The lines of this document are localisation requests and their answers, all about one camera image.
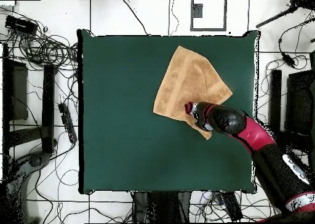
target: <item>floor tile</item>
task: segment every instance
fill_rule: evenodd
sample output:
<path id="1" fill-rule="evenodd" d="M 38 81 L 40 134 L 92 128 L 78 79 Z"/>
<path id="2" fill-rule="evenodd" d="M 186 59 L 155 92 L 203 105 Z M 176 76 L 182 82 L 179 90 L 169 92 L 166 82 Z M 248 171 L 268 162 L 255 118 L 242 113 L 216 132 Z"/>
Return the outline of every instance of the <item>floor tile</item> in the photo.
<path id="1" fill-rule="evenodd" d="M 249 29 L 257 30 L 256 25 L 289 8 L 290 0 L 250 0 Z M 292 14 L 281 17 L 269 24 L 260 27 L 260 51 L 279 51 L 278 40 L 281 34 L 297 24 L 302 23 L 310 13 L 308 9 L 298 9 Z M 297 45 L 300 27 L 288 31 L 282 37 L 281 50 L 294 52 Z M 315 43 L 310 40 L 315 38 L 314 23 L 305 25 L 300 34 L 297 52 L 312 52 Z"/>
<path id="2" fill-rule="evenodd" d="M 55 129 L 55 135 L 60 135 L 57 154 L 62 154 L 71 147 L 67 133 L 63 132 L 64 130 L 59 127 Z M 39 193 L 53 200 L 58 200 L 59 198 L 71 201 L 88 201 L 88 196 L 80 194 L 78 191 L 78 148 L 79 147 L 76 145 L 67 154 L 51 160 L 50 163 L 41 170 L 41 178 L 38 181 Z M 30 178 L 28 184 L 28 199 L 39 199 L 39 195 L 34 189 L 38 177 L 39 173 L 36 172 Z"/>
<path id="3" fill-rule="evenodd" d="M 148 34 L 167 36 L 169 0 L 126 0 Z M 143 27 L 123 0 L 92 0 L 94 35 L 145 35 Z"/>
<path id="4" fill-rule="evenodd" d="M 91 223 L 122 222 L 132 213 L 132 205 L 123 203 L 91 202 L 90 208 L 93 208 L 90 210 Z"/>
<path id="5" fill-rule="evenodd" d="M 90 200 L 132 202 L 130 193 L 126 191 L 96 191 L 90 195 Z"/>
<path id="6" fill-rule="evenodd" d="M 65 44 L 69 41 L 71 46 L 78 41 L 77 29 L 89 29 L 90 26 L 89 0 L 17 1 L 14 11 L 41 22 L 48 27 L 46 36 Z"/>
<path id="7" fill-rule="evenodd" d="M 211 1 L 196 1 L 198 3 L 205 2 L 205 10 L 207 7 L 211 8 Z M 191 0 L 174 0 L 174 4 L 173 0 L 171 0 L 170 34 L 173 36 L 242 36 L 247 31 L 247 13 L 248 0 L 227 0 L 226 31 L 190 31 Z"/>
<path id="8" fill-rule="evenodd" d="M 27 201 L 26 203 L 28 216 L 40 217 L 40 223 L 43 223 L 52 207 L 47 201 Z M 64 224 L 88 223 L 88 211 L 85 211 L 89 208 L 88 202 L 53 202 L 52 204 L 53 209 L 47 217 L 45 224 L 60 224 L 60 222 Z"/>

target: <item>tangled wires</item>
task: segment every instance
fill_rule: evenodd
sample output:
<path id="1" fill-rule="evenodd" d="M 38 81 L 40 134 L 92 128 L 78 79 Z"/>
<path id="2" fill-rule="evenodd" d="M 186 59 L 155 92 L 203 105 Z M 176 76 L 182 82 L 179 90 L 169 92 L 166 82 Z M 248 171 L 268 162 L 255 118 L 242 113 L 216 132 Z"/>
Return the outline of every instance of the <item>tangled wires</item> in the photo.
<path id="1" fill-rule="evenodd" d="M 243 219 L 241 220 L 242 222 L 257 222 L 258 220 L 271 217 L 272 214 L 277 214 L 275 208 L 270 204 L 267 199 L 260 199 L 255 202 L 250 202 L 249 196 L 251 194 L 244 194 L 242 192 L 235 192 L 235 194 L 238 197 L 238 203 L 243 213 Z M 244 195 L 247 201 L 246 205 L 243 204 Z M 267 201 L 268 205 L 258 204 L 259 202 L 263 201 Z M 246 215 L 245 213 L 247 212 L 248 208 L 253 208 L 255 209 L 255 211 L 251 210 L 251 215 Z M 260 215 L 253 216 L 253 212 L 255 212 L 255 215 L 257 212 L 259 212 Z M 199 204 L 191 204 L 190 214 L 194 216 L 194 219 L 192 219 L 192 221 L 194 221 L 195 223 L 231 221 L 219 191 L 202 192 Z"/>

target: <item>tripod leg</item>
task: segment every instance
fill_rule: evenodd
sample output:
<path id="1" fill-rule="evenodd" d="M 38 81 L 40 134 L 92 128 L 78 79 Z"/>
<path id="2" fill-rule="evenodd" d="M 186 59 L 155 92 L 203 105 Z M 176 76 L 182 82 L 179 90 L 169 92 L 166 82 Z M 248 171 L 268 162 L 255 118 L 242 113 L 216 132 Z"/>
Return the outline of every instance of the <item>tripod leg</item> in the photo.
<path id="1" fill-rule="evenodd" d="M 287 10 L 285 10 L 285 11 L 275 15 L 274 17 L 269 18 L 269 19 L 265 20 L 264 22 L 261 22 L 260 24 L 258 24 L 256 26 L 256 28 L 260 28 L 261 26 L 263 26 L 265 24 L 268 24 L 268 23 L 270 23 L 270 22 L 272 22 L 274 20 L 277 20 L 277 19 L 279 19 L 279 18 L 281 18 L 281 17 L 283 17 L 283 16 L 285 16 L 285 15 L 287 15 L 289 13 L 295 12 L 296 10 L 297 10 L 296 7 L 289 7 Z"/>

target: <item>cloth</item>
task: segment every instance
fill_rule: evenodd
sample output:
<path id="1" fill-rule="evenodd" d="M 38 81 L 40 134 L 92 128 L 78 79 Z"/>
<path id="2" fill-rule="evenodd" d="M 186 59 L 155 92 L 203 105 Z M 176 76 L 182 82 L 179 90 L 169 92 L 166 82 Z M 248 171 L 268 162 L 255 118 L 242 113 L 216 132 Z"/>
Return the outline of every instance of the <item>cloth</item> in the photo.
<path id="1" fill-rule="evenodd" d="M 232 92 L 205 57 L 178 46 L 157 92 L 153 112 L 186 121 L 208 140 L 211 132 L 194 125 L 195 119 L 185 113 L 184 104 L 189 101 L 222 104 L 230 96 Z"/>

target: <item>grout line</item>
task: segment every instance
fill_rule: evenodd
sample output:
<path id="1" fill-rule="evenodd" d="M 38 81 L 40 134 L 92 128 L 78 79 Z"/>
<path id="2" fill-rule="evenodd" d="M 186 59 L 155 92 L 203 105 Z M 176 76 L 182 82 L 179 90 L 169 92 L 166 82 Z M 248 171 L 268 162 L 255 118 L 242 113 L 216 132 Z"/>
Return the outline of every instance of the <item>grout line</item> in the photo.
<path id="1" fill-rule="evenodd" d="M 13 55 L 13 60 L 14 60 L 14 47 L 12 48 L 12 55 Z M 15 124 L 14 124 L 14 120 L 13 120 L 13 132 L 15 132 Z M 15 145 L 13 146 L 13 160 L 15 160 Z"/>
<path id="2" fill-rule="evenodd" d="M 90 195 L 89 195 L 89 221 L 88 221 L 88 224 L 90 224 L 90 211 L 91 211 L 91 209 L 90 209 Z"/>
<path id="3" fill-rule="evenodd" d="M 167 30 L 167 35 L 170 35 L 170 0 L 169 0 L 169 28 Z"/>
<path id="4" fill-rule="evenodd" d="M 47 202 L 46 200 L 42 199 L 26 199 L 27 201 L 36 201 L 36 202 L 41 202 L 41 201 L 44 201 L 44 202 Z M 75 202 L 75 203 L 89 203 L 88 201 L 69 201 L 69 200 L 50 200 L 51 202 Z M 90 201 L 90 202 L 95 202 L 95 203 L 125 203 L 125 204 L 131 204 L 132 201 Z M 202 205 L 200 203 L 191 203 L 190 205 Z M 254 206 L 251 206 L 250 204 L 249 205 L 244 205 L 244 204 L 241 204 L 242 207 L 270 207 L 269 205 L 254 205 Z"/>
<path id="5" fill-rule="evenodd" d="M 249 30 L 249 9 L 247 11 L 247 31 Z"/>
<path id="6" fill-rule="evenodd" d="M 91 15 L 92 15 L 92 0 L 90 0 L 90 31 L 92 32 L 92 28 L 91 28 L 91 26 L 92 26 L 92 23 L 91 23 Z"/>
<path id="7" fill-rule="evenodd" d="M 26 199 L 27 201 L 36 201 L 36 202 L 39 202 L 39 201 L 45 201 L 47 202 L 46 200 L 44 199 Z M 75 203 L 88 203 L 89 201 L 69 201 L 69 200 L 50 200 L 51 202 L 75 202 Z M 126 203 L 126 204 L 129 204 L 129 203 L 132 203 L 132 201 L 90 201 L 90 202 L 95 202 L 95 203 Z"/>
<path id="8" fill-rule="evenodd" d="M 14 124 L 15 126 L 36 126 L 35 124 Z"/>
<path id="9" fill-rule="evenodd" d="M 312 52 L 290 52 L 290 51 L 282 51 L 283 53 L 287 53 L 287 54 L 310 54 Z M 255 53 L 278 53 L 281 54 L 280 51 L 257 51 L 255 50 Z"/>

